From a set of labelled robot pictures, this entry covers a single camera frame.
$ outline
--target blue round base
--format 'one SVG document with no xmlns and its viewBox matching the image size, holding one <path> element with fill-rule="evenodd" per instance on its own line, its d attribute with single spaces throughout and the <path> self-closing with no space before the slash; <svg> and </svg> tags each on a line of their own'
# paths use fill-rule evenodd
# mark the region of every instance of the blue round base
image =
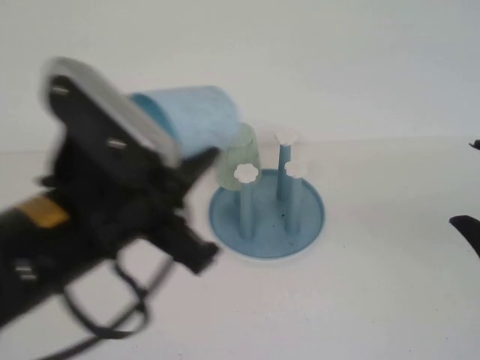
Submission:
<svg viewBox="0 0 480 360">
<path fill-rule="evenodd" d="M 276 169 L 262 170 L 262 178 L 253 190 L 255 233 L 244 240 L 239 233 L 239 193 L 217 190 L 210 203 L 210 224 L 215 235 L 229 248 L 249 257 L 274 259 L 305 249 L 319 235 L 325 220 L 325 208 L 315 188 L 303 180 L 301 225 L 297 235 L 285 230 L 287 204 L 277 200 Z"/>
</svg>

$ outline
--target black object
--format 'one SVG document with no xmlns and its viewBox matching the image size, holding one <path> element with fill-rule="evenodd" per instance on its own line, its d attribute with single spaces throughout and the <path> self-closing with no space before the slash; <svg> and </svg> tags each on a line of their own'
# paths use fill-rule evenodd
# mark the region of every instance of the black object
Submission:
<svg viewBox="0 0 480 360">
<path fill-rule="evenodd" d="M 48 104 L 65 124 L 65 138 L 52 174 L 41 179 L 48 190 L 0 215 L 0 328 L 59 293 L 94 335 L 124 338 L 131 333 L 115 327 L 133 312 L 143 314 L 146 325 L 144 301 L 153 290 L 143 289 L 119 265 L 125 245 L 147 239 L 194 274 L 218 253 L 217 245 L 203 241 L 178 215 L 185 194 L 218 150 L 211 148 L 175 169 L 166 167 L 158 153 L 139 144 L 73 79 L 54 76 L 47 88 Z M 112 261 L 138 299 L 111 327 L 94 324 L 66 292 L 72 280 L 103 260 Z M 66 359 L 92 344 L 45 359 Z"/>
<path fill-rule="evenodd" d="M 480 221 L 468 215 L 460 215 L 452 217 L 450 224 L 463 235 L 480 257 Z"/>
<path fill-rule="evenodd" d="M 469 144 L 472 146 L 474 149 L 480 150 L 480 140 L 475 140 L 473 144 Z"/>
</svg>

